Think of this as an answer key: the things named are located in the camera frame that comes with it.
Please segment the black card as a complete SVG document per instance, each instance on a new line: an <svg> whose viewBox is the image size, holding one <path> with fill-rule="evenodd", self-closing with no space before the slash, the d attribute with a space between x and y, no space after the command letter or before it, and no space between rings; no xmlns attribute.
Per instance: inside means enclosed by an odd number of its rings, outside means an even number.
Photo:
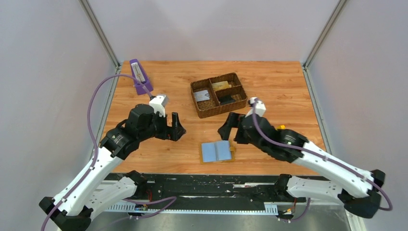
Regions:
<svg viewBox="0 0 408 231"><path fill-rule="evenodd" d="M219 98L220 105L234 103L236 100L231 95L225 95Z"/></svg>

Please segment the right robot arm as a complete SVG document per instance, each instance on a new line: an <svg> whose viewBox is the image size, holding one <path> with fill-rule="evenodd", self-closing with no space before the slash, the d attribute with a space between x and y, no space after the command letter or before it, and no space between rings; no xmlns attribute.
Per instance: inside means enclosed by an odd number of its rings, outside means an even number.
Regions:
<svg viewBox="0 0 408 231"><path fill-rule="evenodd" d="M313 180L280 174L274 184L279 200L304 197L330 201L362 218L372 218L380 210L384 172L378 169L367 171L347 164L300 133L274 128L266 118L258 115L229 113L217 131L222 140L229 139L232 128L237 129L236 143L251 144L276 160L304 166L324 177L323 180Z"/></svg>

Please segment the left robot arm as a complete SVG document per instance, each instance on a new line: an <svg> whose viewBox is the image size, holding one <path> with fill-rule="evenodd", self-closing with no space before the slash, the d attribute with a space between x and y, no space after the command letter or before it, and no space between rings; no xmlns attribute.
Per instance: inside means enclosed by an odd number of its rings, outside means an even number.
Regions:
<svg viewBox="0 0 408 231"><path fill-rule="evenodd" d="M97 192L101 182L121 164L140 143L157 138L178 141L185 133L176 112L167 115L152 104L138 104L131 109L128 118L106 133L94 156L81 172L54 197L44 197L40 208L62 231L85 231L102 212L117 202L147 194L146 179L137 171L127 173L114 185Z"/></svg>

